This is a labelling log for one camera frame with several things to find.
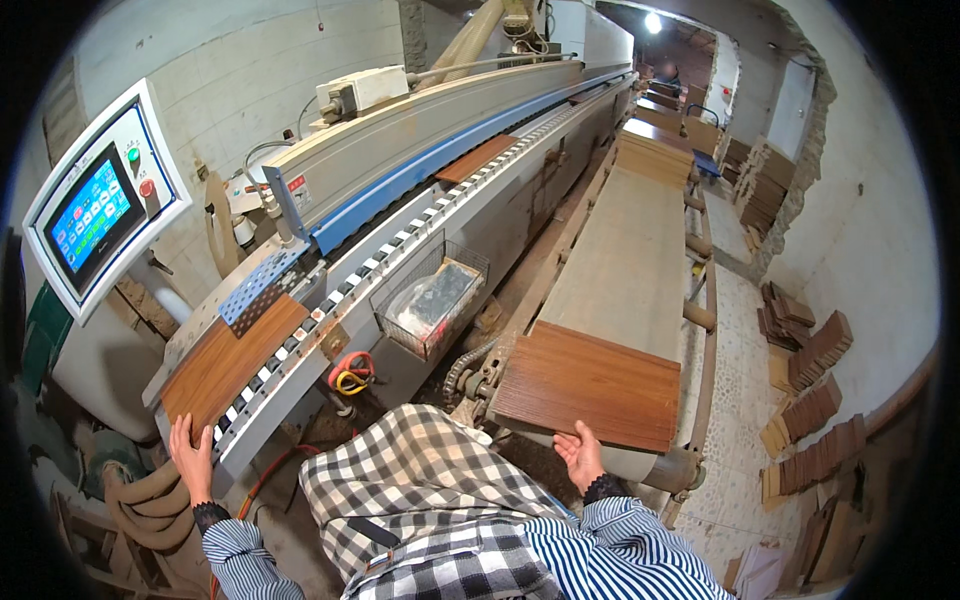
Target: striped shirt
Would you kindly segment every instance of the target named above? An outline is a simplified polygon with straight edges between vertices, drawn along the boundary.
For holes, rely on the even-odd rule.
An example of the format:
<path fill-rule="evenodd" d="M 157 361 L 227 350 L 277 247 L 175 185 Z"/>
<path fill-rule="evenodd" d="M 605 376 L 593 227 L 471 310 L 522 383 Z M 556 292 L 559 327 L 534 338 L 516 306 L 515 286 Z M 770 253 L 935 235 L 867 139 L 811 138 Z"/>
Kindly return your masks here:
<path fill-rule="evenodd" d="M 533 518 L 519 527 L 568 598 L 732 599 L 690 544 L 636 498 L 588 504 L 583 520 Z M 204 553 L 230 600 L 305 597 L 277 569 L 251 523 L 214 523 L 204 534 Z"/>

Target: warning label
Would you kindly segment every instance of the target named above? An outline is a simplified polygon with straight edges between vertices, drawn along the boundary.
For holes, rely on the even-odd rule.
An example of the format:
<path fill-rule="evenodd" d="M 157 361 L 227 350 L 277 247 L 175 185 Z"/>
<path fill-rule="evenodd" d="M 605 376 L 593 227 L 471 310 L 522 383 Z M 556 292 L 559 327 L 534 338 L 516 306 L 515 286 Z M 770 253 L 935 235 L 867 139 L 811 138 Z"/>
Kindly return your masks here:
<path fill-rule="evenodd" d="M 290 195 L 294 197 L 294 204 L 301 214 L 313 205 L 313 196 L 310 195 L 310 188 L 306 186 L 303 175 L 287 183 L 287 187 L 290 188 Z"/>

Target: black lace cuff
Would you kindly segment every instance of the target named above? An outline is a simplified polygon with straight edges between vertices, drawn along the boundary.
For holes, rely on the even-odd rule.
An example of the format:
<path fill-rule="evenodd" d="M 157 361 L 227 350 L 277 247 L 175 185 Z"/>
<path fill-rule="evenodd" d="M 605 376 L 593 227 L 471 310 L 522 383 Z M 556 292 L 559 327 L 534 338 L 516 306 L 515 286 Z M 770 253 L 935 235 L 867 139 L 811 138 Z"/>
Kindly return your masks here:
<path fill-rule="evenodd" d="M 587 488 L 587 493 L 584 494 L 584 506 L 613 496 L 629 496 L 629 494 L 623 489 L 623 486 L 617 483 L 613 475 L 604 473 L 594 479 L 590 487 Z"/>
<path fill-rule="evenodd" d="M 200 537 L 204 536 L 206 530 L 222 520 L 230 518 L 227 509 L 214 502 L 204 502 L 193 507 L 193 518 L 197 521 L 197 527 L 200 528 Z"/>

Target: touchscreen display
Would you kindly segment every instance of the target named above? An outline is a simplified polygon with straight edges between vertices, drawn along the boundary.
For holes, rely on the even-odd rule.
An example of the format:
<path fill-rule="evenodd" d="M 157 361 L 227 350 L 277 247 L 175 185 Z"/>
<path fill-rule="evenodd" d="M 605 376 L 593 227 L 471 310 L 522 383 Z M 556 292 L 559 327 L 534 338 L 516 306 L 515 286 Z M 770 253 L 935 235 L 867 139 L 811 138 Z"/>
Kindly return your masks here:
<path fill-rule="evenodd" d="M 92 177 L 69 200 L 52 231 L 57 249 L 74 273 L 131 207 L 108 157 L 91 168 Z"/>

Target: wire basket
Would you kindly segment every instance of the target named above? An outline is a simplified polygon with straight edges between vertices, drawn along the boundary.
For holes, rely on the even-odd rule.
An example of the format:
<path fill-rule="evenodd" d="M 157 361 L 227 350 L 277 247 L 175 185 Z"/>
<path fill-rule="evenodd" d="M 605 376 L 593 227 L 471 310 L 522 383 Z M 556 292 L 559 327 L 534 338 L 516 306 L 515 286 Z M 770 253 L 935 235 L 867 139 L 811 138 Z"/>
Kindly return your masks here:
<path fill-rule="evenodd" d="M 440 273 L 442 269 L 451 269 L 449 273 L 459 276 L 457 281 L 450 281 L 450 277 L 447 277 L 448 281 L 445 282 L 452 286 L 453 294 L 445 293 L 449 290 L 444 289 L 444 278 Z M 468 319 L 469 315 L 465 315 L 464 311 L 487 283 L 489 275 L 490 260 L 487 257 L 449 240 L 440 240 L 437 247 L 430 250 L 420 264 L 377 305 L 373 315 L 380 331 L 387 337 L 424 362 L 428 361 L 448 336 L 456 335 L 460 325 Z M 395 300 L 407 308 L 399 311 L 394 306 L 392 310 L 391 305 Z M 414 306 L 426 306 L 426 312 L 438 317 L 435 323 L 412 330 L 412 324 L 426 325 L 414 316 L 417 313 Z"/>

